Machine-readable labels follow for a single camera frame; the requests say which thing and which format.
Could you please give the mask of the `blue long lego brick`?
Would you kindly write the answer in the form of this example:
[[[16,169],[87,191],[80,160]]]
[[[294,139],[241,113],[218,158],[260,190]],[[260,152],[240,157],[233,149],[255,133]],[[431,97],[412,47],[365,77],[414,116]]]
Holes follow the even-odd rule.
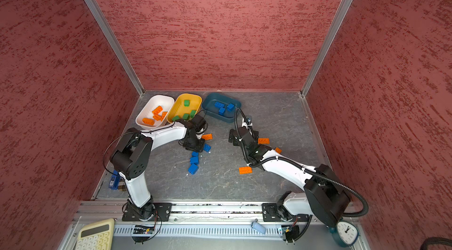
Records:
[[[222,107],[224,107],[225,106],[225,104],[224,103],[221,103],[221,102],[215,102],[214,103],[214,107],[217,107],[217,108],[222,108]]]

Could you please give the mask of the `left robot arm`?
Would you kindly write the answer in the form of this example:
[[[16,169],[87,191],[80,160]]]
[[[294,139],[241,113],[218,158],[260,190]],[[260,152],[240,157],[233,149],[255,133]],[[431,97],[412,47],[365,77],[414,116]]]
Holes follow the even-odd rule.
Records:
[[[206,120],[195,115],[191,120],[178,119],[170,125],[150,131],[131,128],[119,138],[109,161],[125,181],[129,195],[126,204],[129,213],[134,214],[140,221],[148,221],[156,216],[153,198],[144,175],[151,152],[160,146],[178,141],[186,150],[200,153],[206,142],[201,136],[207,128]]]

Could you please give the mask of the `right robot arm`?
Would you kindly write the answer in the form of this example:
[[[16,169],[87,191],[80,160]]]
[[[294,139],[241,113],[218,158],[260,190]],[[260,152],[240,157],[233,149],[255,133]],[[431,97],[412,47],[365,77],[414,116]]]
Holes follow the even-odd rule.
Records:
[[[329,166],[314,167],[284,157],[268,145],[259,144],[244,126],[230,130],[228,141],[241,148],[251,169],[274,173],[302,190],[288,191],[276,203],[264,204],[263,212],[270,218],[290,222],[298,215],[307,215],[334,227],[344,217],[367,215],[369,205],[365,198],[340,182]]]

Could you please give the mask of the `teal plastic bin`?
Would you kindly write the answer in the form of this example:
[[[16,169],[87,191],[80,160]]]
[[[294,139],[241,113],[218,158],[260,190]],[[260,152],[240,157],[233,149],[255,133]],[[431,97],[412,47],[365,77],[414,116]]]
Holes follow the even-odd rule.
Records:
[[[210,93],[203,100],[201,107],[206,115],[226,123],[233,123],[235,109],[241,107],[241,102],[221,93]]]

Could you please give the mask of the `yellow plastic bin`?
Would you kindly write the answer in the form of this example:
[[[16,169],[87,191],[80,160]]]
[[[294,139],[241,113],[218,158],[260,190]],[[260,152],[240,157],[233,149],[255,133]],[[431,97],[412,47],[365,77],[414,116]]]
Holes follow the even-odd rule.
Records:
[[[189,107],[184,106],[184,101],[190,100]],[[183,114],[188,113],[190,115],[190,112],[192,110],[196,110],[197,113],[200,111],[200,107],[202,104],[202,97],[196,94],[190,94],[190,93],[183,93],[179,95],[179,97],[176,99],[175,103],[173,104],[173,107],[170,109],[170,111],[167,114],[167,121],[169,123],[173,123],[172,118],[174,116],[179,116],[180,119],[182,119]]]

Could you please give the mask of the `white plastic bin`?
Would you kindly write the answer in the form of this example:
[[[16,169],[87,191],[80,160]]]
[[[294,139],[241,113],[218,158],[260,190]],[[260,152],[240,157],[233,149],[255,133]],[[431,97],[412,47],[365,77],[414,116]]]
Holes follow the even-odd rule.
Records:
[[[175,100],[165,95],[153,96],[135,118],[138,126],[146,130],[156,129],[167,122],[167,115]]]

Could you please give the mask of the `small blue cylinder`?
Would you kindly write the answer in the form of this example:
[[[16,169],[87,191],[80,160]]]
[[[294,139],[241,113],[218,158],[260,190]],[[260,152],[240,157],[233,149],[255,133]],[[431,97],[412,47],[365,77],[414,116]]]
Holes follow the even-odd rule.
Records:
[[[265,235],[267,232],[266,227],[261,225],[257,220],[255,220],[254,222],[251,223],[251,227],[253,230],[255,230],[258,233],[263,234],[263,235]]]

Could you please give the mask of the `plaid pouch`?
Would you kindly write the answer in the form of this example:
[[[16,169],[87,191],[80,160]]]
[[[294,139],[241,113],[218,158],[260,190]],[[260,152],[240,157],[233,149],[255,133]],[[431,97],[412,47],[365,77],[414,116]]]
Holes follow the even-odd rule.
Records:
[[[121,192],[126,192],[127,191],[127,187],[125,185],[125,183],[121,182],[118,184],[118,190]]]

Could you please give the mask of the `blue stapler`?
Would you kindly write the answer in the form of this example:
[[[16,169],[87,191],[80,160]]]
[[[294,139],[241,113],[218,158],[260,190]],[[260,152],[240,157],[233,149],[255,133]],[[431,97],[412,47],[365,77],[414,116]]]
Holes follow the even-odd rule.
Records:
[[[120,175],[118,174],[118,172],[116,170],[113,171],[113,174],[111,175],[110,181],[109,181],[109,189],[111,190],[118,190],[118,186],[120,183]]]

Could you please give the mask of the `teal alarm clock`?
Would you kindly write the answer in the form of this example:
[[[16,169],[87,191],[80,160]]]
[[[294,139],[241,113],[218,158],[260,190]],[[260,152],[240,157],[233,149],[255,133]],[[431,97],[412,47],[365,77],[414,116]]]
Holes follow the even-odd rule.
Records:
[[[343,248],[353,246],[360,235],[358,228],[348,221],[340,221],[329,230],[336,244]]]

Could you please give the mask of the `cream calculator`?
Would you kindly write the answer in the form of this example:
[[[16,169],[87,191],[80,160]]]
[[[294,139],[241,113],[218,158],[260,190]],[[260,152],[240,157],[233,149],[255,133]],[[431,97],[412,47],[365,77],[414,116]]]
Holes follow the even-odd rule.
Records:
[[[113,244],[114,219],[105,219],[82,228],[77,237],[76,250],[110,250]]]

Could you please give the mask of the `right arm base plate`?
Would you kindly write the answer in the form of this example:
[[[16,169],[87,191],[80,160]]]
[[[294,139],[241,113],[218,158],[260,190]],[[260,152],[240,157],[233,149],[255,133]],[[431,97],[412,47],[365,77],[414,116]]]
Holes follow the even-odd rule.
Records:
[[[263,203],[261,208],[264,222],[307,222],[310,217],[306,214],[292,215],[276,203]]]

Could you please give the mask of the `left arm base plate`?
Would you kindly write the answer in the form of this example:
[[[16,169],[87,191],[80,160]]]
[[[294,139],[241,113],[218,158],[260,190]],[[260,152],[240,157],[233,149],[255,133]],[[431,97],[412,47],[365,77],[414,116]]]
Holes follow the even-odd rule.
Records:
[[[152,203],[149,202],[143,207],[135,206],[130,200],[123,207],[122,221],[124,222],[151,222],[160,220],[167,222],[169,220],[172,203]]]

